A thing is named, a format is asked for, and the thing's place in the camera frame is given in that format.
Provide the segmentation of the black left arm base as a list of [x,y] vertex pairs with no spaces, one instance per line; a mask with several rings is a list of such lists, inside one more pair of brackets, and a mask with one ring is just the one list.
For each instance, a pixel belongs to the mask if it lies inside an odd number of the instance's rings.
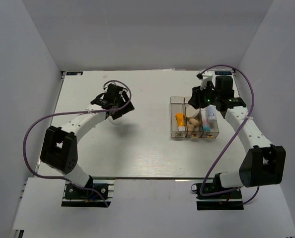
[[82,190],[70,183],[66,183],[61,206],[107,208],[113,198],[114,183],[114,180],[95,179],[93,181],[93,188],[101,194],[107,205],[96,192]]

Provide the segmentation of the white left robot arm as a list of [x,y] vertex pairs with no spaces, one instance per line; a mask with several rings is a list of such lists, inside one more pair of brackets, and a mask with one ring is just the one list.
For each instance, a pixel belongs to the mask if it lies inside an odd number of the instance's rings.
[[88,198],[93,194],[93,178],[78,165],[77,145],[98,124],[111,118],[117,120],[133,111],[131,92],[126,85],[111,80],[104,92],[93,99],[84,111],[62,126],[50,126],[45,133],[40,160],[61,173],[76,186],[77,193]]

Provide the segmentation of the white oval compact bottle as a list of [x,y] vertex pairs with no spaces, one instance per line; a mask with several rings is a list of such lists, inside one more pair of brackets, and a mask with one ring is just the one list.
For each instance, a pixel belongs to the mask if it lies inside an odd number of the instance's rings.
[[113,119],[112,117],[109,117],[108,120],[109,120],[113,125],[120,125],[121,122],[122,122],[121,118]]

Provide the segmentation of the beige makeup sponge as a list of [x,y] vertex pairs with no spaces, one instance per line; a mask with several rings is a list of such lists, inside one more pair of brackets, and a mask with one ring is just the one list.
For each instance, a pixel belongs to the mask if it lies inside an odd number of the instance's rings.
[[189,123],[193,126],[193,127],[198,127],[199,126],[199,121],[195,118],[191,118],[189,119]]
[[194,129],[195,129],[195,127],[194,127],[192,124],[189,124],[189,125],[187,126],[187,129],[188,129],[188,132],[193,132]]

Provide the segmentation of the pink teal gradient spray bottle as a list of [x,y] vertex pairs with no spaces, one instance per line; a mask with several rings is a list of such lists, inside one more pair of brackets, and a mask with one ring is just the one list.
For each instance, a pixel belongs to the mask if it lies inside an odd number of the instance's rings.
[[210,131],[210,124],[208,121],[208,117],[207,117],[207,111],[206,109],[201,109],[201,117],[202,117],[202,127],[203,127],[203,131],[208,132]]

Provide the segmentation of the round beige powder puff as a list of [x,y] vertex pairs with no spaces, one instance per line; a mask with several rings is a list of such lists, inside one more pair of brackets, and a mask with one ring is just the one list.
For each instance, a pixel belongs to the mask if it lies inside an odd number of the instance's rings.
[[200,109],[195,109],[191,105],[186,106],[186,118],[192,119],[199,115]]

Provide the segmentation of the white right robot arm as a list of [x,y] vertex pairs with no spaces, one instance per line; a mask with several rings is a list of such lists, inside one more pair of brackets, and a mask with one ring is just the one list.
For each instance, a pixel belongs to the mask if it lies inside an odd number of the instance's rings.
[[260,131],[245,102],[235,97],[233,78],[229,75],[201,74],[197,77],[201,85],[193,87],[189,105],[195,109],[214,106],[235,131],[246,152],[238,169],[215,175],[209,188],[202,183],[199,192],[203,197],[226,197],[241,187],[259,187],[280,184],[283,178],[286,151],[283,146],[274,145]]

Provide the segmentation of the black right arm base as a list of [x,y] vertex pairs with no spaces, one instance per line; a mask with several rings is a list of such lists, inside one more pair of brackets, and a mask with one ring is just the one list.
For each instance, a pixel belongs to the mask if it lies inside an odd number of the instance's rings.
[[191,185],[191,191],[196,195],[198,211],[231,211],[243,210],[242,194],[240,190],[214,196],[202,196],[200,188],[202,183]]

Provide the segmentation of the orange cream tube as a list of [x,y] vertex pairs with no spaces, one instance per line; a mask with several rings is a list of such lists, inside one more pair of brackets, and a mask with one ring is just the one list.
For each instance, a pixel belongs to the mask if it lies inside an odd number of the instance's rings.
[[177,120],[178,131],[185,131],[186,123],[185,123],[185,115],[184,113],[176,113],[175,115]]

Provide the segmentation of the white spray bottle clear cap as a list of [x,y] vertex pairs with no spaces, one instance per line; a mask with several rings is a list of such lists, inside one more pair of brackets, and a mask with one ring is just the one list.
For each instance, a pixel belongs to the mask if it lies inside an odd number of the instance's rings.
[[213,105],[209,105],[206,107],[207,112],[207,120],[210,123],[214,123],[217,121],[216,111],[215,107]]

